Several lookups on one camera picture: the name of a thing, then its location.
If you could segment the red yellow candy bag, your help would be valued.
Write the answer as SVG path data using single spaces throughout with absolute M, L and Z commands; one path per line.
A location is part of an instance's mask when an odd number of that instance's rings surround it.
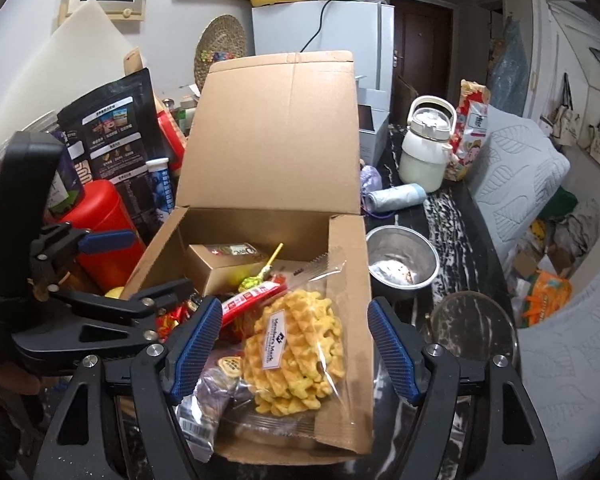
M 165 342 L 172 332 L 180 325 L 186 323 L 196 312 L 198 306 L 195 301 L 187 299 L 171 310 L 160 308 L 156 316 L 156 332 L 160 342 Z

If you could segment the red snack packet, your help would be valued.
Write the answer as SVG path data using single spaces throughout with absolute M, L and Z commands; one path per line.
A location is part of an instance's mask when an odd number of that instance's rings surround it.
M 287 288 L 286 278 L 275 275 L 272 280 L 254 285 L 222 303 L 222 327 L 229 326 L 245 312 L 263 304 Z

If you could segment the silver foil snack pack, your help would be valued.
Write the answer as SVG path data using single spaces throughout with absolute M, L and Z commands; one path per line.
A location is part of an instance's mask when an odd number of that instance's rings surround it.
M 230 348 L 213 350 L 192 394 L 175 409 L 175 415 L 193 458 L 208 463 L 223 414 L 252 399 L 242 374 L 242 354 Z

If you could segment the gold Dove chocolate box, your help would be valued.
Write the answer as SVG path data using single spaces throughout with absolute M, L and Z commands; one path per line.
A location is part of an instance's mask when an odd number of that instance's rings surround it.
M 237 292 L 248 276 L 258 274 L 268 258 L 249 243 L 195 245 L 186 249 L 185 275 L 201 296 Z

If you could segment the waffle cookie bag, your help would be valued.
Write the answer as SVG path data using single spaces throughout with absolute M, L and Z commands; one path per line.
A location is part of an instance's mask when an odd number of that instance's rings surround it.
M 223 422 L 236 434 L 348 440 L 355 427 L 347 358 L 347 256 L 341 247 L 294 271 L 242 342 L 242 376 Z

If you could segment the red plastic container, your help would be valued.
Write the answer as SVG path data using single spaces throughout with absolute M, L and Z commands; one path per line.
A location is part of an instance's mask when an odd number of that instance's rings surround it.
M 78 257 L 79 265 L 102 292 L 124 286 L 143 255 L 145 244 L 114 185 L 108 180 L 88 182 L 84 185 L 82 200 L 58 219 L 58 222 L 66 221 L 74 228 L 89 229 L 93 233 L 133 232 L 135 240 L 130 247 Z

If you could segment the yellow lemon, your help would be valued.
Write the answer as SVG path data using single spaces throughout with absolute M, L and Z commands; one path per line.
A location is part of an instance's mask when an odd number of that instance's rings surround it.
M 106 292 L 105 296 L 107 298 L 119 299 L 121 297 L 123 291 L 124 291 L 124 287 L 118 286 L 118 287 L 108 290 L 108 292 Z

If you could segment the steel bowl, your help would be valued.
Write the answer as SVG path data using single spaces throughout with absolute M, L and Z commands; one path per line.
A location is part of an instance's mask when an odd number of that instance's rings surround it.
M 370 275 L 400 292 L 429 286 L 440 272 L 437 249 L 428 238 L 405 226 L 378 226 L 366 234 Z

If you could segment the blue tablet tube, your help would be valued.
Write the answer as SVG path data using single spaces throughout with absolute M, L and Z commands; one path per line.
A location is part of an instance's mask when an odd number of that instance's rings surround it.
M 174 196 L 169 174 L 169 159 L 160 157 L 146 162 L 152 197 L 158 219 L 165 222 L 174 209 Z

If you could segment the black coffee bag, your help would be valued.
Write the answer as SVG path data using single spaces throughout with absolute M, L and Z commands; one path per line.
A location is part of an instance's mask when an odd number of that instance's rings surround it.
M 104 84 L 57 113 L 74 168 L 84 183 L 114 185 L 144 243 L 160 228 L 146 162 L 168 157 L 149 70 Z

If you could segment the yellow lollipop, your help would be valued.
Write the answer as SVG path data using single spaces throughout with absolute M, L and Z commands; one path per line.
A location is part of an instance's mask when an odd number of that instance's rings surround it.
M 270 273 L 272 264 L 275 261 L 275 259 L 277 258 L 280 251 L 283 249 L 283 247 L 284 247 L 284 244 L 279 243 L 277 245 L 277 247 L 275 248 L 274 252 L 272 253 L 271 257 L 268 258 L 268 261 L 265 263 L 264 266 L 262 266 L 260 271 L 256 275 L 247 276 L 246 278 L 244 278 L 242 280 L 242 282 L 238 286 L 238 292 L 245 292 L 248 289 L 252 289 L 253 287 L 256 287 L 256 286 L 262 284 L 264 282 L 264 279 Z

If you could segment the orange snack bag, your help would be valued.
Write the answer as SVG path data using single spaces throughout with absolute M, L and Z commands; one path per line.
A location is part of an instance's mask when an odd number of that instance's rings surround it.
M 571 299 L 570 281 L 546 271 L 537 270 L 531 281 L 531 287 L 524 297 L 521 326 L 531 327 L 545 321 L 565 307 Z

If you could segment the white foam board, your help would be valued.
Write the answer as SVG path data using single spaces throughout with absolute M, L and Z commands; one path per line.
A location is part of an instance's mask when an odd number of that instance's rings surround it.
M 113 22 L 88 0 L 55 27 L 52 0 L 7 0 L 0 10 L 0 144 L 124 75 L 140 22 Z

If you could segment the woven rattan fan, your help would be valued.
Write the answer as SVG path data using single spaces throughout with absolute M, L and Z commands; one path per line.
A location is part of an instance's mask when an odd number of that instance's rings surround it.
M 212 64 L 248 55 L 247 37 L 238 19 L 230 14 L 214 18 L 202 32 L 194 55 L 194 78 L 204 88 Z

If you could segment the red white snack bag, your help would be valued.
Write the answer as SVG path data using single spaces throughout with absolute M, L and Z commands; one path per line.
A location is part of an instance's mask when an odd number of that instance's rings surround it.
M 460 82 L 457 122 L 451 136 L 452 154 L 445 180 L 463 180 L 486 142 L 490 97 L 490 90 L 483 84 L 465 79 Z

